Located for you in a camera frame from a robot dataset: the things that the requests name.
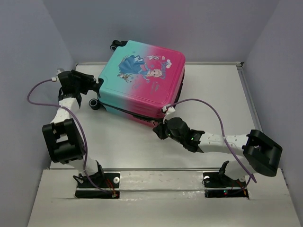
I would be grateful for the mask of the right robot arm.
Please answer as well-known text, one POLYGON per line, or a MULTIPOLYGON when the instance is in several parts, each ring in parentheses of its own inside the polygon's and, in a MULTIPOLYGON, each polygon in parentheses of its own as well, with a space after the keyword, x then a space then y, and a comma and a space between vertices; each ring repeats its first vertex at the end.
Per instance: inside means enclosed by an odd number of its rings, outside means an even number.
POLYGON ((208 188, 231 187, 245 176, 260 174, 275 177, 282 155, 282 147, 259 130, 244 135, 223 136, 188 127, 179 117, 158 123, 153 132, 159 139, 170 138, 192 153, 232 154, 233 160, 224 161, 218 172, 210 173, 208 188))

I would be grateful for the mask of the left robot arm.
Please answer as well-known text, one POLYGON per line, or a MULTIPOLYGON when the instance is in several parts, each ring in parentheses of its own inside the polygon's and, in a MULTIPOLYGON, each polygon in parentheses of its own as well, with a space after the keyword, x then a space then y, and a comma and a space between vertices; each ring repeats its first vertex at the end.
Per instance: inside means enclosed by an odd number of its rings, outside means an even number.
POLYGON ((93 75, 75 70, 58 70, 52 80, 60 82, 57 112, 53 120, 42 127, 45 143, 54 163, 69 165, 78 170, 78 183, 90 182, 99 187, 105 181, 105 174, 98 161, 88 156, 88 143, 84 129, 75 116, 80 109, 82 95, 90 90, 98 93, 103 83, 93 75))

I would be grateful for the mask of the pink teal kids suitcase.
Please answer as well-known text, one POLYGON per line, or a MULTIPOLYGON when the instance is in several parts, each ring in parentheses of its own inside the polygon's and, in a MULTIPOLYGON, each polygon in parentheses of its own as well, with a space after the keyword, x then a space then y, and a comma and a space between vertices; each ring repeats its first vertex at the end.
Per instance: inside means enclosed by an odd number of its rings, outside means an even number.
POLYGON ((107 112, 154 127, 164 106, 178 101, 185 76, 183 53, 138 41, 114 40, 111 58, 98 77, 93 110, 107 112))

